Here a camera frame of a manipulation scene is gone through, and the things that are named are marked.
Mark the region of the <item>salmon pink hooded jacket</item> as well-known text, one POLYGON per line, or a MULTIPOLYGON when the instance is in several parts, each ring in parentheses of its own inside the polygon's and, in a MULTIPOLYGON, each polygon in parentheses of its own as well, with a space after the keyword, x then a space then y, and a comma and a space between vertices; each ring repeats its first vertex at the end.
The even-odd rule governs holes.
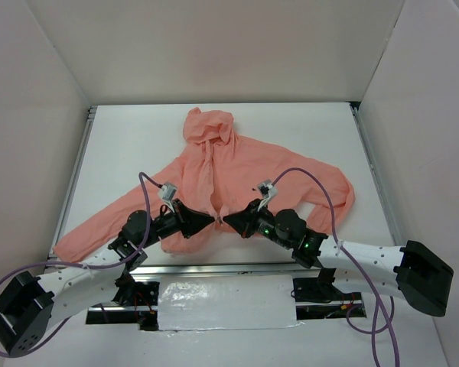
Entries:
POLYGON ((208 213, 215 222, 184 239, 180 233, 161 240, 161 250, 186 255, 205 248, 218 232, 231 228, 222 221, 245 209, 256 198, 253 188, 266 179, 290 170, 278 185, 269 204, 272 213, 312 203, 309 227, 329 234, 340 225, 355 202, 354 188, 342 171, 332 165, 294 153, 279 145, 236 133, 229 112, 190 110, 184 122, 187 145, 181 155, 158 172, 154 179, 177 187, 177 197, 189 208, 208 213))

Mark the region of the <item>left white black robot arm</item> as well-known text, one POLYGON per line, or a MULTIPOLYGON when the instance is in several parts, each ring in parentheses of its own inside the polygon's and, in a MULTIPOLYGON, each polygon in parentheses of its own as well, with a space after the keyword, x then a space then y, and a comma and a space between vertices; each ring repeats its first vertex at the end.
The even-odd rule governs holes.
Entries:
POLYGON ((117 237, 74 267, 34 277, 15 275, 0 293, 0 343, 9 358, 30 353, 57 323, 97 304, 129 304, 137 282, 130 275, 147 258, 144 249, 180 234, 189 239, 214 221, 180 200, 163 206, 152 219, 144 210, 131 213, 117 237))

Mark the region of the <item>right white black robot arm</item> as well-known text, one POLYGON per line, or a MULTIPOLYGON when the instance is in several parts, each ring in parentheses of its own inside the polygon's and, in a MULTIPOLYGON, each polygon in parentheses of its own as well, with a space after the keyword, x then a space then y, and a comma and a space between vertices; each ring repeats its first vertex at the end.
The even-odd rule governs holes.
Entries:
POLYGON ((446 314, 454 271, 420 242, 386 247, 355 242, 337 245, 328 235, 310 229, 293 209, 272 214, 259 200, 224 216, 223 221, 245 239, 259 234, 291 251, 292 259, 304 268, 322 269, 317 289, 326 299, 368 291, 366 281, 352 276, 364 270, 379 294, 401 298, 433 317, 446 314))

